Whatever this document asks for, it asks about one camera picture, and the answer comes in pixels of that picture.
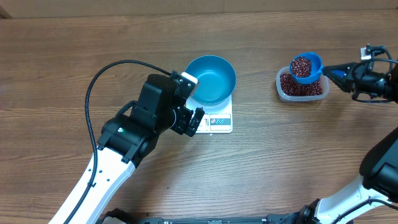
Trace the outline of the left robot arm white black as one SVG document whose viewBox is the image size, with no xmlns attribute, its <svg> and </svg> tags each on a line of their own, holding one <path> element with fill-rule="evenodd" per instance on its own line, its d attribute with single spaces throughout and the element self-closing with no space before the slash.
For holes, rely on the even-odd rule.
<svg viewBox="0 0 398 224">
<path fill-rule="evenodd" d="M 107 121 L 94 155 L 51 223 L 96 223 L 103 210 L 151 151 L 160 134 L 171 129 L 194 136 L 205 114 L 185 103 L 199 86 L 183 72 L 148 76 L 137 101 L 124 105 Z"/>
</svg>

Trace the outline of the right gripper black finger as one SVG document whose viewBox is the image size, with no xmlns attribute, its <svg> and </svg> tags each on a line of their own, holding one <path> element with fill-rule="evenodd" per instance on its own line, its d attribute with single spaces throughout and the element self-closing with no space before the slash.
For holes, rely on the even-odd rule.
<svg viewBox="0 0 398 224">
<path fill-rule="evenodd" d="M 328 78 L 343 92 L 349 93 L 350 88 L 347 86 L 347 82 L 340 77 L 328 76 Z"/>
<path fill-rule="evenodd" d="M 344 63 L 340 65 L 330 65 L 323 68 L 324 75 L 348 75 L 350 71 L 357 65 L 357 62 Z"/>
</svg>

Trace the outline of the blue plastic measuring scoop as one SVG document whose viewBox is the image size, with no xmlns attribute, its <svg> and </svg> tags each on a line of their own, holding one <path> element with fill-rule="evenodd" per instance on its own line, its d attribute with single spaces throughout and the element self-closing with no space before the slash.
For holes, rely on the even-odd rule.
<svg viewBox="0 0 398 224">
<path fill-rule="evenodd" d="M 344 78 L 351 65 L 323 66 L 323 61 L 315 52 L 307 52 L 297 55 L 289 65 L 289 72 L 294 81 L 308 85 L 315 83 L 321 76 L 332 80 Z"/>
</svg>

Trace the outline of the white digital kitchen scale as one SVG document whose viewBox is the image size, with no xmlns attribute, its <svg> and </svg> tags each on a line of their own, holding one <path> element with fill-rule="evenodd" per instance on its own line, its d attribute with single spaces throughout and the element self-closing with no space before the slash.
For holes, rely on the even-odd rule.
<svg viewBox="0 0 398 224">
<path fill-rule="evenodd" d="M 205 112 L 196 131 L 197 134 L 229 134 L 233 131 L 232 96 L 217 105 L 203 105 L 190 97 L 186 107 L 193 111 L 196 108 L 203 108 Z"/>
</svg>

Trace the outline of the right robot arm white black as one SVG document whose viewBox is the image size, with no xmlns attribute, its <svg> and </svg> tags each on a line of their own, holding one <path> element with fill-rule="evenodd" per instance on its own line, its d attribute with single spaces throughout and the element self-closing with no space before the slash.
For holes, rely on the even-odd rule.
<svg viewBox="0 0 398 224">
<path fill-rule="evenodd" d="M 397 102 L 397 61 L 386 73 L 372 71 L 375 59 L 327 66 L 323 74 L 357 100 L 370 96 L 371 103 Z M 284 223 L 352 223 L 353 220 L 385 205 L 397 209 L 397 130 L 378 142 L 364 157 L 359 175 L 337 193 L 317 199 L 301 211 L 291 213 Z"/>
</svg>

